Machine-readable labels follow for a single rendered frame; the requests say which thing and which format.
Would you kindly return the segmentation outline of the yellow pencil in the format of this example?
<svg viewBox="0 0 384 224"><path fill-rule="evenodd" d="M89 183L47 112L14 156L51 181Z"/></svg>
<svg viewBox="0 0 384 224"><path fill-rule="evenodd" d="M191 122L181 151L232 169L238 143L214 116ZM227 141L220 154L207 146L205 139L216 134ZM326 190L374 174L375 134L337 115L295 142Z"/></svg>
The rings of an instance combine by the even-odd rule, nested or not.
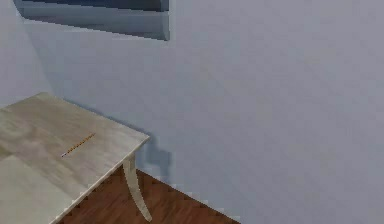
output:
<svg viewBox="0 0 384 224"><path fill-rule="evenodd" d="M80 147L81 145L83 145L85 142L87 142L89 139L91 139L94 136L95 136L95 134L91 133L90 135L88 135L87 137L81 139L80 141L78 141L76 143L67 144L65 150L61 153L61 157L64 157L64 156L70 154L73 150Z"/></svg>

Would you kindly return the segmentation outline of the pale wooden table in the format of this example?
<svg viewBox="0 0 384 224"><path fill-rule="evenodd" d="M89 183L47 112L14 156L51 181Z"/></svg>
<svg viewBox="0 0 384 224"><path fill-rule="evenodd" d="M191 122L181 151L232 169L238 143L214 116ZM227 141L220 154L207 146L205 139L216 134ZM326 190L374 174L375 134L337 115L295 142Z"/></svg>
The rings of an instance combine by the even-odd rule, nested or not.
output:
<svg viewBox="0 0 384 224"><path fill-rule="evenodd" d="M67 144L89 139L61 157ZM118 168L143 215L135 152L149 136L42 92L0 109L0 224L57 224Z"/></svg>

